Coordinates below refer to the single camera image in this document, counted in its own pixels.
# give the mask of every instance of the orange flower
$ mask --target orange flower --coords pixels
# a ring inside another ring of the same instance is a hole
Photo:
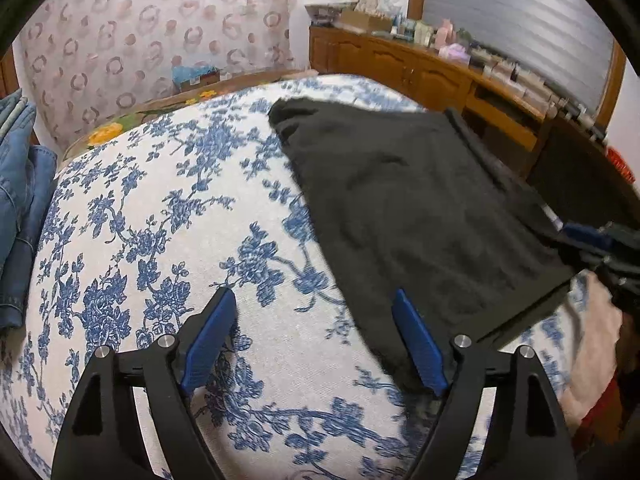
[[[200,97],[203,99],[211,99],[216,95],[218,95],[218,92],[216,92],[215,90],[207,90],[200,94]]]
[[[123,126],[120,123],[104,124],[92,132],[87,143],[90,146],[100,146],[108,140],[115,139],[122,133],[122,130]]]

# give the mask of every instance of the bedsheet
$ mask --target bedsheet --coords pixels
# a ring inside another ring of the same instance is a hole
[[[250,88],[144,124],[60,174],[30,284],[26,328],[0,338],[0,422],[39,474],[84,364],[108,344],[148,346],[175,332],[220,285],[234,326],[191,409],[229,479],[398,479],[437,401],[401,393],[364,346],[268,125],[279,98],[418,110],[357,76]],[[531,327],[559,394],[580,341],[584,280]],[[170,478],[136,391],[154,470]],[[460,477],[478,464],[486,392]]]

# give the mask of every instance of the silver screw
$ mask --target silver screw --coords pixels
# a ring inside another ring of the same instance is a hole
[[[169,348],[175,343],[175,337],[171,334],[161,335],[157,340],[158,346],[162,348]]]
[[[458,334],[453,339],[453,343],[458,348],[468,348],[469,346],[471,346],[471,338],[468,335]]]
[[[94,355],[102,359],[103,357],[107,357],[110,351],[111,349],[107,345],[102,345],[95,349]]]
[[[530,346],[524,345],[520,347],[520,355],[525,359],[532,359],[536,351]]]

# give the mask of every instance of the gray roller blind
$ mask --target gray roller blind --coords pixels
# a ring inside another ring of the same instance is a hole
[[[562,85],[596,111],[613,37],[585,0],[424,0],[425,22],[440,25],[443,18]]]

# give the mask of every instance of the black cloth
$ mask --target black cloth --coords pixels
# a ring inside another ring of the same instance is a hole
[[[320,247],[370,350],[418,386],[391,314],[404,289],[452,380],[457,333],[500,346],[561,303],[574,270],[534,190],[454,110],[373,112],[308,99],[269,114]]]

